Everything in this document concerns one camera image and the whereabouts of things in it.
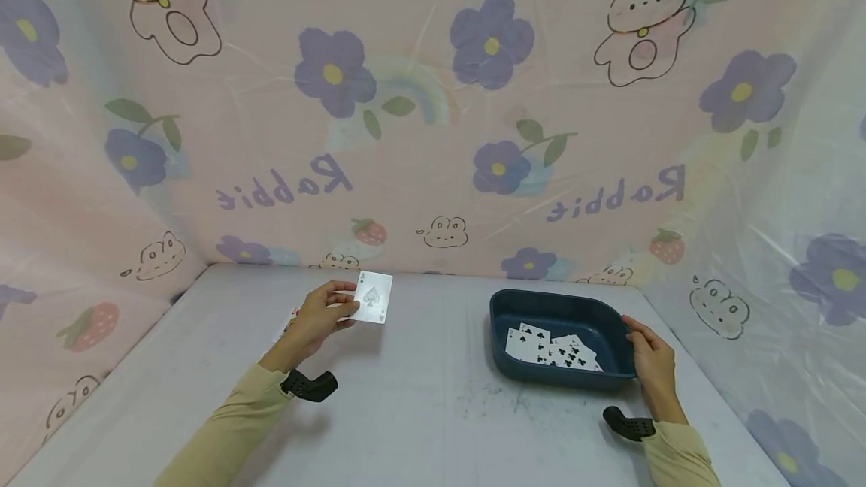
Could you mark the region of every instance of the right hand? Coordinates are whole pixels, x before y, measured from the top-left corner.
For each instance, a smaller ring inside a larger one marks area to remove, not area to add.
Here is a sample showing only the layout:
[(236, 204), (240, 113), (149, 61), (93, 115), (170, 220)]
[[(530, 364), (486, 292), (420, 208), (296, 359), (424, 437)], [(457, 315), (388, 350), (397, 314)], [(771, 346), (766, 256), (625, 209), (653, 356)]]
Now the right hand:
[(625, 338), (634, 345), (634, 368), (653, 418), (656, 421), (688, 424), (677, 398), (674, 349), (652, 329), (634, 318), (623, 316), (622, 321), (631, 329)]

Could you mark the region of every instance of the red strawberry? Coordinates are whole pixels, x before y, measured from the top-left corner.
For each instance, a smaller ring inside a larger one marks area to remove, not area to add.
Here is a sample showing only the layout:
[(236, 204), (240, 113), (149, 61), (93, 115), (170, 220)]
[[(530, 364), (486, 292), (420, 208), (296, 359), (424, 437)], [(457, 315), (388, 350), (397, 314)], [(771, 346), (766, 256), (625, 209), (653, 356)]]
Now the red strawberry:
[(364, 244), (378, 247), (388, 238), (388, 232), (384, 231), (384, 227), (381, 224), (377, 224), (376, 220), (352, 219), (352, 221), (355, 223), (352, 226), (352, 233), (354, 233), (355, 239)]
[(120, 318), (120, 309), (110, 303), (98, 304), (81, 313), (78, 320), (62, 329), (57, 337), (66, 337), (63, 348), (70, 352), (83, 352), (106, 340)]
[(686, 244), (683, 243), (683, 236), (676, 231), (659, 229), (659, 235), (656, 235), (649, 242), (649, 251), (657, 259), (662, 260), (662, 264), (673, 265), (683, 259), (683, 254), (686, 253)]

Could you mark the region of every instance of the white table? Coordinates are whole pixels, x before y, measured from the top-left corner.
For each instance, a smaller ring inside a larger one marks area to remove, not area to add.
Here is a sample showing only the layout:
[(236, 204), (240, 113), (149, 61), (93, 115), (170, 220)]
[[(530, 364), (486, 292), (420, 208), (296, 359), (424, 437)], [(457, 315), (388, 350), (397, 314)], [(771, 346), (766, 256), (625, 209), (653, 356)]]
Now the white table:
[[(150, 485), (329, 278), (356, 273), (211, 267), (11, 487)], [(386, 325), (337, 334), (302, 366), (311, 378), (331, 370), (340, 389), (292, 402), (235, 485), (651, 486), (640, 447), (601, 419), (610, 405), (645, 414), (637, 388), (552, 389), (497, 372), (489, 298), (509, 287), (597, 298), (654, 327), (677, 349), (683, 406), (723, 485), (787, 485), (638, 290), (432, 275), (395, 276)]]

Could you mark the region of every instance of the plastic tray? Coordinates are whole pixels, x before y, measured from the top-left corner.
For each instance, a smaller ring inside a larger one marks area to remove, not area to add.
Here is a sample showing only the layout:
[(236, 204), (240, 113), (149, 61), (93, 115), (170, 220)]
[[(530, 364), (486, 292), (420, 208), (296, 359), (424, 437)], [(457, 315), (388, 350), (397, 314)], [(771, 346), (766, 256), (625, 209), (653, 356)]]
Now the plastic tray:
[[(506, 354), (508, 328), (528, 323), (551, 332), (551, 338), (576, 334), (594, 352), (603, 373), (548, 367), (519, 361)], [(614, 391), (634, 372), (634, 349), (625, 336), (628, 328), (619, 312), (597, 299), (575, 298), (523, 289), (502, 289), (490, 298), (492, 359), (500, 372), (514, 380), (565, 386), (565, 388)]]

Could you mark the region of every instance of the hand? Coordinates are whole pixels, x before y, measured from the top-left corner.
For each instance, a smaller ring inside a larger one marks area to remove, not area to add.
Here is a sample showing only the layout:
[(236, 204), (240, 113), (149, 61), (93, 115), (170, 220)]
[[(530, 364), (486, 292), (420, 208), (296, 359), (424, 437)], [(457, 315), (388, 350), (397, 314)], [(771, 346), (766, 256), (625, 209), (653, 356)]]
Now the hand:
[(354, 326), (354, 320), (344, 320), (358, 310), (360, 303), (352, 295), (355, 284), (332, 280), (307, 294), (307, 299), (292, 320), (291, 330), (283, 333), (259, 365), (269, 371), (289, 373), (308, 357), (319, 351), (327, 337)]
[(631, 329), (626, 338), (634, 345), (634, 368), (643, 389), (643, 399), (656, 421), (689, 424), (677, 397), (674, 379), (674, 349), (643, 323), (630, 316), (622, 321)]

